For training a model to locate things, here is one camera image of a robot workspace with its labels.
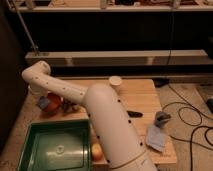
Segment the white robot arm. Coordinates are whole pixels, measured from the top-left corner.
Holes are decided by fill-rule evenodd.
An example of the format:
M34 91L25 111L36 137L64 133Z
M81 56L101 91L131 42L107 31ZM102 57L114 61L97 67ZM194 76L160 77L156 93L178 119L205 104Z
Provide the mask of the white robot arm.
M50 73L50 65L39 61L23 70L22 78L33 90L48 90L85 108L110 171L157 171L112 87L104 83L84 87L54 78Z

